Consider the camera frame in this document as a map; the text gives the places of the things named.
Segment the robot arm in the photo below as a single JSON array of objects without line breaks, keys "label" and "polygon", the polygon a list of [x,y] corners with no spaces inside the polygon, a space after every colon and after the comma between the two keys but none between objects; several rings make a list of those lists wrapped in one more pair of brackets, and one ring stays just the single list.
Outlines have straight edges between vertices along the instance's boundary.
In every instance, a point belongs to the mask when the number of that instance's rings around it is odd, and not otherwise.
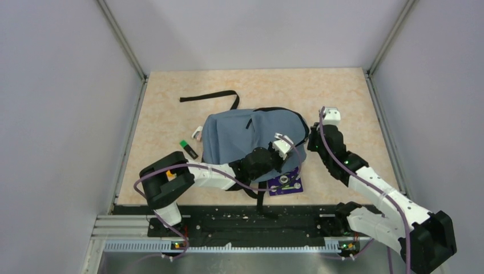
[{"label": "robot arm", "polygon": [[[175,225],[182,221],[176,199],[190,187],[215,187],[226,191],[239,190],[240,186],[230,178],[235,178],[248,186],[252,181],[271,170],[280,172],[290,156],[291,145],[287,142],[291,142],[291,144],[293,142],[289,137],[281,134],[276,134],[275,138],[276,140],[269,144],[269,148],[255,148],[243,159],[228,164],[193,162],[187,160],[181,151],[169,154],[139,173],[148,207],[163,218],[168,225]],[[179,167],[147,179],[142,178],[172,166]],[[217,169],[225,175],[215,172],[213,169]]]},{"label": "robot arm", "polygon": [[[351,231],[364,233],[400,253],[405,260],[405,227],[396,207],[385,197],[391,197],[403,210],[410,230],[411,268],[414,272],[430,273],[457,251],[454,228],[450,217],[442,211],[433,214],[408,199],[385,182],[363,158],[346,150],[343,135],[337,125],[340,113],[336,108],[326,108],[323,125],[311,127],[308,150],[318,152],[329,173],[358,193],[368,198],[382,214],[375,214],[361,205],[350,202],[337,206],[336,216],[340,225]],[[377,192],[365,183],[348,174],[327,152],[320,133],[323,127],[325,140],[333,154],[358,177],[378,189]]]}]

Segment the green marker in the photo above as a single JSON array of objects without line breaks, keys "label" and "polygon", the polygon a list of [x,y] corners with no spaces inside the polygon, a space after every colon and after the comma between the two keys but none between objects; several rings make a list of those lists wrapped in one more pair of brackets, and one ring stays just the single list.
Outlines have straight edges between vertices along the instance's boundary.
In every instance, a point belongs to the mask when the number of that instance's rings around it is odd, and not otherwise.
[{"label": "green marker", "polygon": [[195,160],[198,158],[198,154],[193,150],[193,148],[185,141],[181,140],[180,146],[183,147],[183,149],[190,155],[190,157]]}]

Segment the backpack strap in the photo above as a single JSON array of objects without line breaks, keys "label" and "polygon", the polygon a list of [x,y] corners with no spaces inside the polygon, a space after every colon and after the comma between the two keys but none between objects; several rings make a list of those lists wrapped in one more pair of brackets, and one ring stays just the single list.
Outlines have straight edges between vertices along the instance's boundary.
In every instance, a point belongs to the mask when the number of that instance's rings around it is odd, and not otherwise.
[{"label": "backpack strap", "polygon": [[[267,181],[259,182],[259,188],[267,188]],[[263,202],[264,202],[264,194],[265,191],[258,191],[257,192],[257,214],[264,216],[268,219],[277,220],[279,219],[278,215],[275,213],[264,212]]]},{"label": "backpack strap", "polygon": [[233,101],[233,104],[230,107],[231,110],[236,110],[237,107],[239,106],[240,98],[237,92],[235,92],[235,90],[224,90],[224,91],[219,91],[219,92],[214,92],[214,93],[209,93],[209,94],[204,94],[199,96],[193,96],[193,97],[180,97],[180,102],[183,103],[188,101],[205,100],[205,99],[212,99],[212,98],[224,97],[229,95],[236,96],[235,101]]}]

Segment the small white object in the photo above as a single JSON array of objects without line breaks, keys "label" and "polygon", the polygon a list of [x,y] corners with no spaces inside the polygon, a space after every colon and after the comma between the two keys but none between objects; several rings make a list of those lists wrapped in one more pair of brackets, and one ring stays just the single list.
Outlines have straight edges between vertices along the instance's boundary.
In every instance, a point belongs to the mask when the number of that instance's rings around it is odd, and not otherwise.
[{"label": "small white object", "polygon": [[336,107],[326,107],[324,108],[323,112],[323,119],[322,124],[332,124],[334,126],[338,126],[341,121],[341,113],[339,112],[338,108]]},{"label": "small white object", "polygon": [[192,139],[196,139],[199,142],[201,140],[201,138],[199,138],[199,136],[201,134],[202,129],[203,129],[202,126],[197,127],[195,132],[193,132],[193,134],[192,134]]},{"label": "small white object", "polygon": [[[286,141],[281,140],[281,137],[284,137],[284,139],[286,139],[288,142],[290,142],[290,144],[286,143]],[[272,142],[272,147],[275,150],[277,150],[279,152],[279,156],[281,156],[281,158],[283,160],[285,160],[286,157],[287,157],[287,153],[292,148],[291,144],[294,144],[294,142],[289,137],[287,137],[286,135],[283,136],[280,133],[276,133],[274,138],[276,138],[277,141]]]},{"label": "small white object", "polygon": [[182,215],[178,209],[176,202],[167,205],[166,207],[155,210],[156,214],[160,216],[168,225],[175,225],[182,221]]}]

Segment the cable tie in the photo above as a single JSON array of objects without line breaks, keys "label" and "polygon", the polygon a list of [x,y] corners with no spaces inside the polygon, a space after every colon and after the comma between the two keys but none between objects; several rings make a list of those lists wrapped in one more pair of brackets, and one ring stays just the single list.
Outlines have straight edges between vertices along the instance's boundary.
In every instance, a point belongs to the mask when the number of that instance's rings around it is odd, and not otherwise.
[{"label": "cable tie", "polygon": [[395,191],[394,188],[391,188],[389,192],[387,192],[387,190],[388,189],[382,190],[383,192],[379,195],[377,208],[380,208],[381,207],[381,204],[383,203],[383,200],[385,199],[385,197],[387,197],[390,193],[392,193],[393,191]]}]

